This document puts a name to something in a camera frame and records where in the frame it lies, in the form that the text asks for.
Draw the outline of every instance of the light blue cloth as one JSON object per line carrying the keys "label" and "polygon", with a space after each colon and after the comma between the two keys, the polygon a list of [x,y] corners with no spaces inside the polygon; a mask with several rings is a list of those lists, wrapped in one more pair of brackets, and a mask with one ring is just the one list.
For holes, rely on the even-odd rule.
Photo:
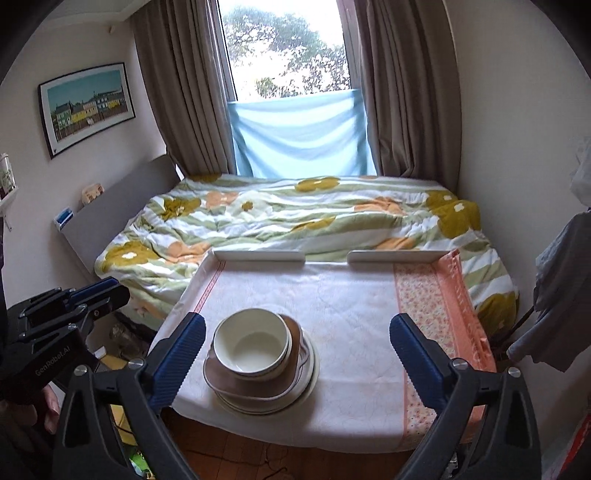
{"label": "light blue cloth", "polygon": [[361,90],[230,102],[238,174],[265,179],[375,175]]}

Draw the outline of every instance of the bed headboard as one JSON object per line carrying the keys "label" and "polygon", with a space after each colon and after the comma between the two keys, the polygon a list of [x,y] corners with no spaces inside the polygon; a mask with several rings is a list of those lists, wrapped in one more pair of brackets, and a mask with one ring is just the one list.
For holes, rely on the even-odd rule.
{"label": "bed headboard", "polygon": [[162,155],[142,163],[132,173],[86,205],[61,230],[78,258],[94,274],[95,260],[155,195],[179,182],[173,161]]}

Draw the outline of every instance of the white tablecloth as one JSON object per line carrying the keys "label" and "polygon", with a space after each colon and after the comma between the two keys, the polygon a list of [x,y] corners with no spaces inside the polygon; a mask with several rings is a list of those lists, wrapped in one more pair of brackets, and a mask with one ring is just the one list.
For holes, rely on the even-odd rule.
{"label": "white tablecloth", "polygon": [[[249,307],[293,317],[319,354],[312,395],[272,416],[228,412],[203,379],[216,326]],[[389,342],[389,322],[399,313],[392,264],[220,262],[210,253],[152,345],[191,311],[205,318],[207,339],[174,401],[181,415],[282,445],[356,453],[399,446],[405,376]]]}

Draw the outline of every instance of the window frame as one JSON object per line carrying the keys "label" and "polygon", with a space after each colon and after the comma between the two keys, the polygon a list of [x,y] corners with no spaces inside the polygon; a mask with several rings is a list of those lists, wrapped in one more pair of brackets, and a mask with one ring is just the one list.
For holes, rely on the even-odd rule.
{"label": "window frame", "polygon": [[[222,14],[220,13],[219,0],[207,0],[211,7],[213,16],[213,28],[216,36],[217,48],[219,51],[222,67],[222,77],[226,90],[228,102],[238,101],[236,87],[228,56],[228,45],[222,25]],[[339,10],[340,23],[343,28],[343,41],[345,54],[349,68],[349,87],[351,89],[361,88],[361,51],[359,43],[359,27],[355,13],[355,0],[333,0]]]}

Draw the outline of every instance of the stacked dishes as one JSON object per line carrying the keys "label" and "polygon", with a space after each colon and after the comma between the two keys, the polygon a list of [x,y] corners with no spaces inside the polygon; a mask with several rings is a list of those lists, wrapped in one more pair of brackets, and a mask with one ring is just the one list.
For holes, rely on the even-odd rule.
{"label": "stacked dishes", "polygon": [[286,315],[247,309],[220,323],[203,364],[209,387],[227,407],[250,415],[301,403],[318,379],[309,336]]}

